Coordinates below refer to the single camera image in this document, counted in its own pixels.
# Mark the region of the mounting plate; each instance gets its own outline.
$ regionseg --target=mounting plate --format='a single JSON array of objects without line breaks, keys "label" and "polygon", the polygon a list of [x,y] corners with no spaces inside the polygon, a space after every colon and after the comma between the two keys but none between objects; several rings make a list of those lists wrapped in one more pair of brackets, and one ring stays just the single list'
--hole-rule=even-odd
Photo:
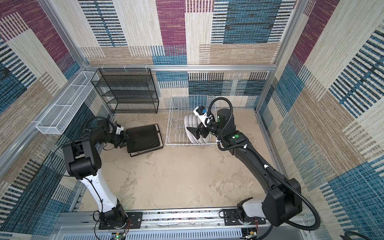
[{"label": "mounting plate", "polygon": [[[140,229],[143,213],[142,212],[125,212],[125,213],[127,214],[128,219],[131,220],[131,228],[130,229]],[[100,225],[99,225],[99,230],[111,230],[111,229],[117,230],[116,228],[106,226],[103,223],[100,223]]]},{"label": "mounting plate", "polygon": [[[224,223],[226,226],[242,225],[239,222],[237,209],[225,209],[223,210],[223,214],[224,214]],[[264,218],[261,218],[261,217],[255,217],[255,218],[259,225],[266,224],[266,221]],[[250,225],[255,225],[255,224],[256,224],[255,220],[252,220]]]}]

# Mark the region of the red wire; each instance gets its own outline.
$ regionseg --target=red wire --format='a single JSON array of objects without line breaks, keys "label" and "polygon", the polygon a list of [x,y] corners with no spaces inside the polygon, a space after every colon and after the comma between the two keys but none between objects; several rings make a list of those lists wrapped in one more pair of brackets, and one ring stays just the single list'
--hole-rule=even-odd
[{"label": "red wire", "polygon": [[259,228],[259,223],[257,222],[256,217],[255,217],[255,223],[256,223],[256,236],[257,236],[257,229]]},{"label": "red wire", "polygon": [[129,231],[131,230],[131,220],[130,220],[130,219],[128,219],[128,220],[129,220],[129,223],[128,223],[129,228],[128,228],[128,232],[127,232],[127,233],[129,233]]}]

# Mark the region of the white plate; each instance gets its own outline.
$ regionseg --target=white plate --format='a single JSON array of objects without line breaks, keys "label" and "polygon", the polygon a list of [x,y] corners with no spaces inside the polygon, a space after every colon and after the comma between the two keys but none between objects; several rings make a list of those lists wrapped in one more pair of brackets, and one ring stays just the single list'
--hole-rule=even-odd
[{"label": "white plate", "polygon": [[[197,118],[197,123],[198,123],[198,124],[201,123],[200,118]],[[203,138],[203,140],[204,140],[205,143],[209,143],[209,138],[210,138],[210,136],[211,136],[211,134],[209,133],[209,134],[207,135],[206,138]]]},{"label": "white plate", "polygon": [[188,131],[187,127],[189,127],[189,115],[186,115],[184,118],[184,128],[185,128],[185,132],[187,133],[188,139],[191,141],[191,143],[196,143],[192,133]]},{"label": "white plate", "polygon": [[[190,114],[190,115],[189,115],[189,126],[190,126],[190,127],[194,127],[194,126],[193,126],[193,116],[194,116],[193,114]],[[193,136],[193,138],[195,139],[195,142],[196,142],[196,143],[199,143],[199,141],[197,140],[197,138],[195,138],[195,136]]]},{"label": "white plate", "polygon": [[[197,123],[197,116],[194,115],[193,116],[193,127],[197,127],[199,124]],[[200,138],[198,139],[200,143],[204,143],[204,140],[203,140],[203,137],[200,136]]]}]

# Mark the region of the patterned fabric wall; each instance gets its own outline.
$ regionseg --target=patterned fabric wall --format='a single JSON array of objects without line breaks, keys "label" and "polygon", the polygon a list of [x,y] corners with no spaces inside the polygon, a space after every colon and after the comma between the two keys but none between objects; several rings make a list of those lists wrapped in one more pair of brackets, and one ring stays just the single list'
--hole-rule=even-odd
[{"label": "patterned fabric wall", "polygon": [[52,0],[90,64],[272,64],[296,0]]},{"label": "patterned fabric wall", "polygon": [[[36,0],[0,0],[0,155],[65,85],[79,65]],[[38,134],[0,179],[0,238],[48,239],[80,185],[50,168],[58,145],[81,134],[93,116],[108,116],[93,91],[61,136]],[[63,153],[54,166],[63,169]]]},{"label": "patterned fabric wall", "polygon": [[260,114],[322,218],[384,239],[384,1],[310,0]]},{"label": "patterned fabric wall", "polygon": [[[49,238],[57,218],[61,212],[69,210],[81,184],[75,178],[62,177],[52,170],[52,153],[64,142],[81,137],[84,124],[94,116],[109,117],[103,100],[92,90],[61,136],[38,133],[1,178],[1,239]],[[61,149],[52,159],[54,168],[67,174]]]},{"label": "patterned fabric wall", "polygon": [[258,102],[267,74],[267,71],[152,72],[159,95],[159,109],[169,109],[172,96],[188,95],[225,96],[234,107],[253,108]]},{"label": "patterned fabric wall", "polygon": [[0,0],[0,155],[79,69],[36,0]]}]

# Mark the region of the ventilated metal panel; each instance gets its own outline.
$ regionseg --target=ventilated metal panel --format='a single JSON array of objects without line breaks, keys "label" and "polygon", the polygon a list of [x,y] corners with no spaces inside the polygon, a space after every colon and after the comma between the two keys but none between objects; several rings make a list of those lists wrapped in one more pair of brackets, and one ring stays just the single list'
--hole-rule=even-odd
[{"label": "ventilated metal panel", "polygon": [[[113,238],[111,233],[96,233],[100,240],[110,240]],[[63,240],[97,240],[94,233],[67,233]]]},{"label": "ventilated metal panel", "polygon": [[145,230],[131,232],[127,240],[141,239],[164,239],[164,240],[185,240],[185,239],[239,239],[242,237],[241,229],[218,228],[218,229],[188,229],[188,230]]}]

